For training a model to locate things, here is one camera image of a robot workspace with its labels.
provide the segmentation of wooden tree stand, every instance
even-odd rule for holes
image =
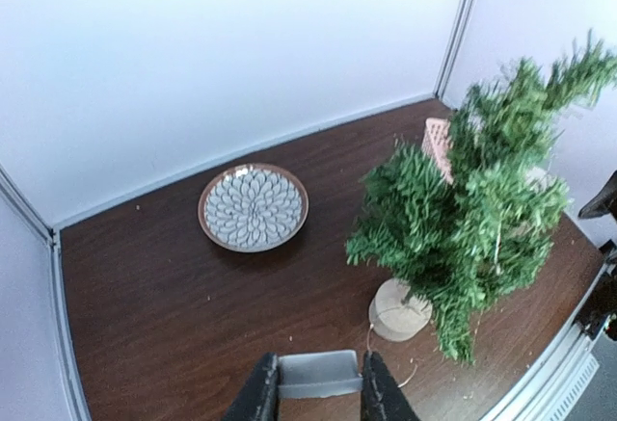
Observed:
[[[368,319],[373,330],[388,341],[411,339],[431,318],[433,307],[429,302],[412,297],[404,303],[409,290],[409,286],[397,279],[389,279],[370,303]]]

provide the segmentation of dark wood surface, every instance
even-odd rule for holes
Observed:
[[[344,241],[362,201],[359,179],[396,136],[421,140],[436,100],[397,109],[263,150],[230,165],[265,162],[295,173],[308,220],[286,245],[226,251],[202,233],[201,190],[226,166],[136,198],[62,232],[68,317],[94,421],[218,419],[258,358],[366,350],[367,309],[389,277],[345,264]],[[521,377],[566,322],[601,265],[564,218],[535,285],[481,317],[473,367],[444,360],[431,326],[405,343],[376,336],[378,350],[429,420],[472,420]],[[358,420],[357,395],[284,401],[283,420]]]

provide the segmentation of white backdrop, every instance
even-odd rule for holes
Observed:
[[[49,248],[0,197],[0,419],[71,418],[62,383]]]
[[[0,0],[0,163],[57,224],[410,102],[434,89],[458,2]]]
[[[476,0],[444,99],[460,106],[467,87],[493,79],[499,66],[521,56],[550,63],[585,42],[587,30],[617,46],[617,0]],[[560,122],[550,171],[566,178],[574,202],[569,212],[595,195],[617,170],[617,92],[606,92],[593,112],[576,108]],[[596,244],[617,235],[609,218],[579,223]]]

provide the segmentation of black object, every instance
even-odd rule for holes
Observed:
[[[617,324],[615,324],[614,320],[610,323],[605,332],[606,336],[608,336],[608,339],[612,341],[617,341]]]
[[[585,204],[580,212],[578,212],[579,219],[595,219],[609,214],[611,207],[617,202],[617,171],[614,172],[606,184],[602,187],[600,192],[591,198],[591,200]]]
[[[223,421],[276,421],[279,417],[279,365],[265,354],[228,408]],[[420,421],[376,352],[364,354],[362,421]]]
[[[605,262],[614,263],[617,249],[612,241],[606,242],[600,251],[604,254]],[[617,314],[617,269],[600,277],[589,299],[578,313],[577,321],[582,325],[583,332],[593,340],[598,337],[606,320],[613,314]]]

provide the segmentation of ceramic plate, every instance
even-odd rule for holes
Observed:
[[[201,228],[215,243],[238,252],[282,245],[302,227],[307,191],[290,172],[268,164],[229,169],[201,194]]]

